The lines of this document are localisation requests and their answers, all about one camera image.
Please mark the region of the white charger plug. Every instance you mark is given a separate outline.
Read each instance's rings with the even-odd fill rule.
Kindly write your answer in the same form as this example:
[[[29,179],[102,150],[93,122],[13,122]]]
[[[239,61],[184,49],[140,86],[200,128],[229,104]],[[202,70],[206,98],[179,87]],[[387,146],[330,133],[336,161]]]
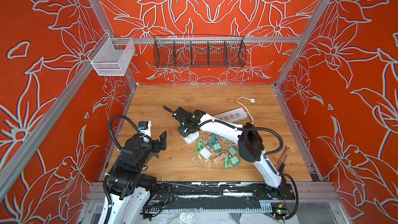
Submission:
[[[202,148],[199,153],[206,161],[209,160],[212,156],[212,152],[209,151],[206,147]]]

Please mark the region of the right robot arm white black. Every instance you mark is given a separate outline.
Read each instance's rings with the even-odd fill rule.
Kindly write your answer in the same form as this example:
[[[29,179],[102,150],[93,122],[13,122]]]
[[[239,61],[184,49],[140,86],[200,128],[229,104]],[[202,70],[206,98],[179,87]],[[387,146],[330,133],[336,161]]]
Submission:
[[[289,175],[279,172],[268,158],[269,155],[276,154],[284,148],[283,138],[277,132],[255,127],[249,122],[245,125],[229,123],[200,110],[191,113],[181,107],[175,111],[167,106],[163,106],[163,109],[178,121],[180,124],[178,131],[186,143],[196,142],[200,138],[201,131],[225,138],[238,146],[239,156],[243,160],[254,164],[269,189],[279,192],[285,190],[286,178]],[[266,151],[260,131],[274,135],[279,141],[278,148]]]

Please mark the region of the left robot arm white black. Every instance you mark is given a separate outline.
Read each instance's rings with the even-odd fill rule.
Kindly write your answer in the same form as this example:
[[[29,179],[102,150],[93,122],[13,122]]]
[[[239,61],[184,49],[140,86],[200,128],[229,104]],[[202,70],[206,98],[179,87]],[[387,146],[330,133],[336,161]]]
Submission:
[[[124,145],[118,142],[113,131],[116,119],[124,119],[136,131]],[[143,171],[153,156],[166,150],[167,132],[153,140],[148,121],[136,125],[124,115],[112,117],[108,130],[120,155],[102,182],[105,200],[99,223],[134,224],[139,217],[152,220],[170,203],[172,196],[168,189],[158,187],[156,177]]]

